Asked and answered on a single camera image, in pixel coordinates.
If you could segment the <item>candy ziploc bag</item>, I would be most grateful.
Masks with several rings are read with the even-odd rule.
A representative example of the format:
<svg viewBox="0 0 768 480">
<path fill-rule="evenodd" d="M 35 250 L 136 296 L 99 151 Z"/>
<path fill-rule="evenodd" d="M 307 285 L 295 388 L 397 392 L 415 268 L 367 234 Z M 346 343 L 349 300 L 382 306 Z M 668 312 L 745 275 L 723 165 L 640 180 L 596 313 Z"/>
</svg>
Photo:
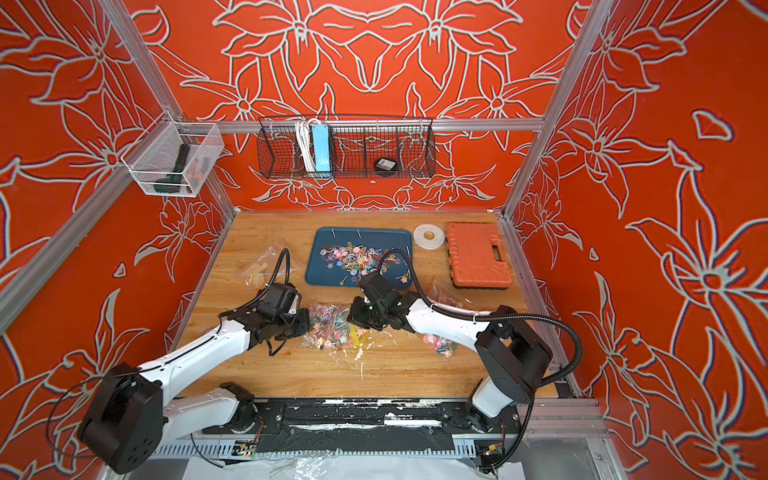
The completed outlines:
<svg viewBox="0 0 768 480">
<path fill-rule="evenodd" d="M 272 242 L 239 268 L 235 280 L 248 290 L 265 287 L 272 278 L 280 254 L 287 248 L 284 242 Z"/>
<path fill-rule="evenodd" d="M 427 294 L 431 300 L 451 307 L 467 308 L 471 305 L 471 301 L 460 295 L 457 289 L 438 279 L 432 280 Z M 446 358 L 454 355 L 456 344 L 453 341 L 434 334 L 422 334 L 421 337 L 437 354 Z"/>
<path fill-rule="evenodd" d="M 364 356 L 374 346 L 373 331 L 350 323 L 349 312 L 350 308 L 344 305 L 312 304 L 308 331 L 301 338 L 301 346 L 313 351 L 316 359 L 337 369 L 355 368 L 363 381 Z"/>
</svg>

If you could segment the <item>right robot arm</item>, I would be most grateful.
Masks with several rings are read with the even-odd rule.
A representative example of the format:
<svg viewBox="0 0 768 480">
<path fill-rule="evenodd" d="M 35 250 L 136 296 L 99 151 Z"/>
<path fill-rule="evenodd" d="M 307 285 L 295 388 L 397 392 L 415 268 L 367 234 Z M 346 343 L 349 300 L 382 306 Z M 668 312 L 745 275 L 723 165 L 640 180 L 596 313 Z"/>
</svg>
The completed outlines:
<svg viewBox="0 0 768 480">
<path fill-rule="evenodd" d="M 458 426 L 488 431 L 505 408 L 535 399 L 552 351 L 522 314 L 504 306 L 473 312 L 440 304 L 396 289 L 379 273 L 364 277 L 359 286 L 362 294 L 351 304 L 349 323 L 442 337 L 479 356 L 487 377 L 454 418 Z"/>
</svg>

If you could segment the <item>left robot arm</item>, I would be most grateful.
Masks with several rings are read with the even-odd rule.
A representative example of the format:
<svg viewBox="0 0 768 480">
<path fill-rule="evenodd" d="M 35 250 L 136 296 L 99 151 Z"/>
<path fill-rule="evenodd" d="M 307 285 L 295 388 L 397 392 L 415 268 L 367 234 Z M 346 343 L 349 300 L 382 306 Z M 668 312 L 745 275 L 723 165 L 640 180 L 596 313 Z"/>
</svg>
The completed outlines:
<svg viewBox="0 0 768 480">
<path fill-rule="evenodd" d="M 187 345 L 137 367 L 108 371 L 80 423 L 78 440 L 124 474 L 158 448 L 209 427 L 246 433 L 265 426 L 255 396 L 225 382 L 205 394 L 182 392 L 227 360 L 264 344 L 275 355 L 309 329 L 309 312 L 290 283 L 273 283 L 244 305 L 219 314 L 217 326 Z"/>
</svg>

